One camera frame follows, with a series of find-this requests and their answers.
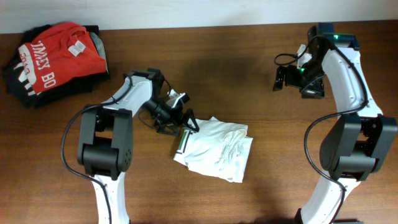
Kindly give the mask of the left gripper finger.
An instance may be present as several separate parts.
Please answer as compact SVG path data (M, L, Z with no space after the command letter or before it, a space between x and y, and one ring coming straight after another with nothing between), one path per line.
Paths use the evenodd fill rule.
M195 133L200 131L200 127L196 121L195 115L192 109L188 109L182 117L182 126L185 129L193 131Z
M166 125L166 124L161 124L159 125L158 128L156 128L157 133L159 134L166 134L169 136L175 136L179 137L180 135L180 130L173 124L171 125Z

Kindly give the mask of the white t-shirt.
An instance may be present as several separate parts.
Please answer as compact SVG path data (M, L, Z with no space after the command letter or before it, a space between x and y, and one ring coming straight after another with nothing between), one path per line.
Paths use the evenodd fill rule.
M248 125L197 119L200 131L183 132L174 161L201 175L241 184L253 141Z

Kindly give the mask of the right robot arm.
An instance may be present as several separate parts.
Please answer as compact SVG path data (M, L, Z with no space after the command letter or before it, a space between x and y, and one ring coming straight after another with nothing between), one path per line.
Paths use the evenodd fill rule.
M316 119L305 131L305 157L320 179L308 202L297 210L295 223L336 223L348 195L378 172L397 135L397 120L383 115L374 101L361 68L358 40L341 34L332 23L311 27L292 61L278 63L274 91L298 88L302 98L321 99L328 78L336 113ZM336 118L320 145L320 167L310 157L308 137L318 123Z

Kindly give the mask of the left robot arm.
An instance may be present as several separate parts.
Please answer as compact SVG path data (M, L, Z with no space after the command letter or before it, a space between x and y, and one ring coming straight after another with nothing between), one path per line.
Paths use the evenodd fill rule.
M186 93L160 91L165 78L160 70L133 70L122 87L108 100L82 113L77 161L95 188L100 223L129 223L124 197L124 178L132 162L133 118L144 109L154 120L157 133L179 135L181 128L197 133L200 128Z

